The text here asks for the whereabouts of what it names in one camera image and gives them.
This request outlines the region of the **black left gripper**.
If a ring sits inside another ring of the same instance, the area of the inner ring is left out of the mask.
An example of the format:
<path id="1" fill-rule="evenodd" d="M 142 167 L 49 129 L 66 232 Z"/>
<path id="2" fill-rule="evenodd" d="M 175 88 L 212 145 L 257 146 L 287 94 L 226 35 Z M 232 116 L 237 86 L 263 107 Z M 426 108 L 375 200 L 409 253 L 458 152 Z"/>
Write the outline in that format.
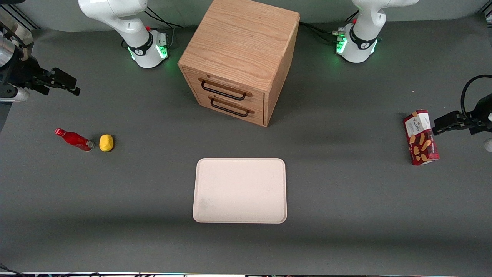
<path id="1" fill-rule="evenodd" d="M 481 132 L 491 133 L 491 114 L 492 96 L 483 97 L 477 102 L 473 111 L 465 113 L 465 117 L 461 112 L 453 111 L 435 119 L 433 135 L 437 136 L 448 131 L 466 129 L 469 129 L 471 135 Z"/>

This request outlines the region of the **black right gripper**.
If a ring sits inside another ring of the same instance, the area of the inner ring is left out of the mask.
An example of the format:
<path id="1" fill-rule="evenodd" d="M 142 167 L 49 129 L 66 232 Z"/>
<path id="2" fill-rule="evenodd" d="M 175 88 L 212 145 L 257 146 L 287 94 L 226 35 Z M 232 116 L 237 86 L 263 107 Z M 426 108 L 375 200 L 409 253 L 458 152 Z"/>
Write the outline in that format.
<path id="1" fill-rule="evenodd" d="M 80 95 L 80 88 L 76 86 L 77 79 L 59 68 L 51 70 L 51 80 L 49 81 L 50 71 L 40 67 L 35 58 L 28 58 L 26 61 L 12 59 L 1 66 L 1 96 L 14 96 L 16 90 L 28 89 L 49 95 L 50 88 L 63 89 L 73 94 Z"/>

